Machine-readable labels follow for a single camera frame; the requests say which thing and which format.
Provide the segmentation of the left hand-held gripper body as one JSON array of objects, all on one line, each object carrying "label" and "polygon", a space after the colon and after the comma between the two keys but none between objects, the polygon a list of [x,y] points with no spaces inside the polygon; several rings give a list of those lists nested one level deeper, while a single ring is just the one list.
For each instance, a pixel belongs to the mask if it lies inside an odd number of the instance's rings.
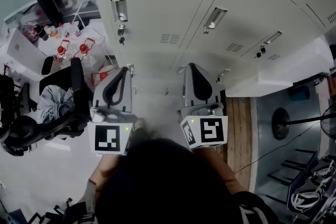
[{"label": "left hand-held gripper body", "polygon": [[96,86],[88,134],[91,151],[97,154],[126,155],[137,116],[132,113],[132,76],[129,70],[129,106],[107,105],[102,97],[106,82]]}]

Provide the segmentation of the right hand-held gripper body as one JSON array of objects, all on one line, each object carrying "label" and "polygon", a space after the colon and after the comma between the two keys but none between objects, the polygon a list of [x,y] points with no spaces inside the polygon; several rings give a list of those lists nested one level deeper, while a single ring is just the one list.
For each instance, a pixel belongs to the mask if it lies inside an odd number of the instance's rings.
[{"label": "right hand-held gripper body", "polygon": [[228,116],[224,114],[221,93],[217,83],[202,67],[198,70],[212,86],[212,95],[199,100],[193,92],[192,73],[189,64],[184,70],[183,98],[180,109],[180,126],[190,149],[216,147],[227,143]]}]

